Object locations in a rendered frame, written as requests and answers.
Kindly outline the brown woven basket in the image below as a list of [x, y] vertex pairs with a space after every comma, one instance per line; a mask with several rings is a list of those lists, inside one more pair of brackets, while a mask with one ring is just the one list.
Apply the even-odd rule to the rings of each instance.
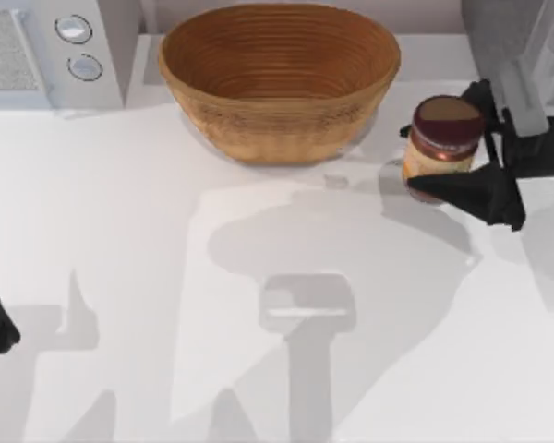
[[160, 73], [190, 122], [240, 162], [337, 156], [377, 111], [401, 66], [382, 24], [334, 6], [241, 4], [176, 25]]

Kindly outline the pale microwave oven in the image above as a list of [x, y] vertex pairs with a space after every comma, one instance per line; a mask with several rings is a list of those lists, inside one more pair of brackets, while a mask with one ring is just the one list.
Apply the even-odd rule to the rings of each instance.
[[[120, 109], [125, 105], [133, 62], [142, 25], [139, 0], [45, 0], [42, 20], [50, 35], [46, 40], [49, 52], [49, 73], [53, 85], [54, 110], [101, 111]], [[70, 15], [84, 17], [92, 26], [93, 35], [85, 44], [61, 40], [54, 28], [57, 18]], [[102, 76], [83, 82], [70, 75], [66, 67], [69, 57], [90, 54], [103, 67]]]

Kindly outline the large round microwave knob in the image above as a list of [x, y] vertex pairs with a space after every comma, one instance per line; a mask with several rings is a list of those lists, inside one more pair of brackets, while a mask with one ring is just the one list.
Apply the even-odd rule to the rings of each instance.
[[85, 44], [93, 35], [91, 24], [80, 15], [57, 18], [54, 28], [61, 40], [71, 44]]

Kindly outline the jar with dark red lid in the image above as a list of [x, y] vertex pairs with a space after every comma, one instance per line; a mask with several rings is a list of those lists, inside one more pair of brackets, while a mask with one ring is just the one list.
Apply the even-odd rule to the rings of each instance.
[[415, 108], [408, 128], [402, 178], [465, 173], [484, 134], [485, 118], [462, 97], [437, 95]]

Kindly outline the pale microwave door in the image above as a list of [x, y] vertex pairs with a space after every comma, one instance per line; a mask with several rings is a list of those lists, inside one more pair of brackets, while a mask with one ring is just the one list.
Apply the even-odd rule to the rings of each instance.
[[54, 108], [45, 0], [0, 0], [0, 111]]

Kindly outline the small round microwave knob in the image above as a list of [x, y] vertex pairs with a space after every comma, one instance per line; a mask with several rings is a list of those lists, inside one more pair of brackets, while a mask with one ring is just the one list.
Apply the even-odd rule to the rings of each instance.
[[79, 54], [69, 57], [66, 67], [72, 77], [83, 82], [98, 80], [103, 74], [101, 62], [90, 54]]

